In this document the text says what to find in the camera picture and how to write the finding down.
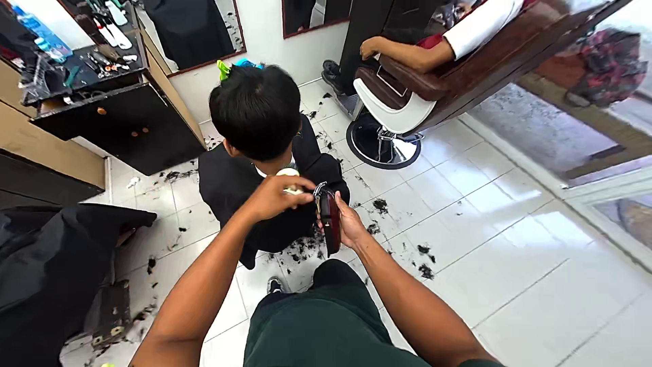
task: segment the white sleeve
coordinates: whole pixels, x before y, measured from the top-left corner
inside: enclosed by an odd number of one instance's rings
[[[444,33],[455,53],[455,60],[489,42],[518,15],[522,6],[523,0],[487,0]]]

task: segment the barber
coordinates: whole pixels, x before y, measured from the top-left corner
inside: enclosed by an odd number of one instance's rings
[[[313,200],[283,189],[315,185],[300,177],[266,178],[192,263],[163,303],[131,366],[198,366],[208,329],[231,285],[243,242],[258,221]],[[501,366],[463,320],[403,270],[336,195],[342,243],[363,262],[392,320],[418,357],[395,348],[378,309],[356,273],[339,260],[322,263],[313,286],[271,292],[251,316],[245,366]]]

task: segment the green hair clip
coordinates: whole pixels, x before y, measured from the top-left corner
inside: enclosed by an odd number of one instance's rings
[[[217,61],[217,69],[220,69],[220,81],[226,80],[231,72],[231,67],[225,64],[222,60]]]

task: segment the red hair clipper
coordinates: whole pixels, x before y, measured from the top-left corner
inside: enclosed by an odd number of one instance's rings
[[[313,192],[317,203],[317,213],[321,218],[328,257],[340,251],[340,209],[335,202],[335,193],[322,182]]]

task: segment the dark green shirt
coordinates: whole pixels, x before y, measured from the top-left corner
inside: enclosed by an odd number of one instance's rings
[[[326,286],[269,304],[251,318],[244,365],[429,366],[392,345],[364,287]],[[464,367],[498,367],[469,360]]]

